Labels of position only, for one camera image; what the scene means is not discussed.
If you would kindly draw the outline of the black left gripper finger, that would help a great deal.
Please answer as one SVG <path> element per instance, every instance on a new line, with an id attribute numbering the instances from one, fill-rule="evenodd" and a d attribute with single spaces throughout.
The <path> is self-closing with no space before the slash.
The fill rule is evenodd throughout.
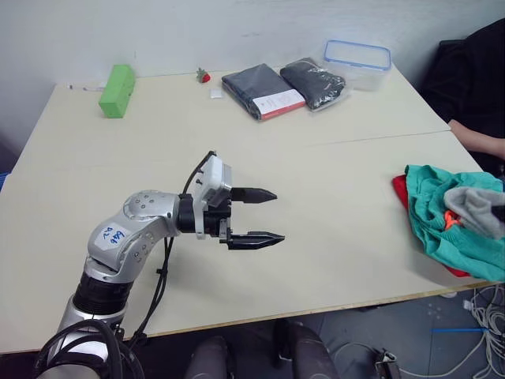
<path id="1" fill-rule="evenodd" d="M 285 237 L 266 231 L 249 231 L 245 235 L 228 234 L 219 242 L 229 250 L 259 250 L 283 242 Z"/>
<path id="2" fill-rule="evenodd" d="M 277 198 L 276 194 L 261 188 L 234 187 L 230 190 L 230 199 L 244 204 L 260 204 Z"/>

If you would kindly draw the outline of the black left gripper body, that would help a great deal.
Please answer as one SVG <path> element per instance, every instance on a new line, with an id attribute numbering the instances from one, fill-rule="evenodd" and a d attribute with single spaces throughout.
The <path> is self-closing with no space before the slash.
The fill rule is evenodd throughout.
<path id="1" fill-rule="evenodd" d="M 230 234 L 232 200 L 226 198 L 218 205 L 209 205 L 204 212 L 204 233 L 213 238 L 227 240 Z"/>

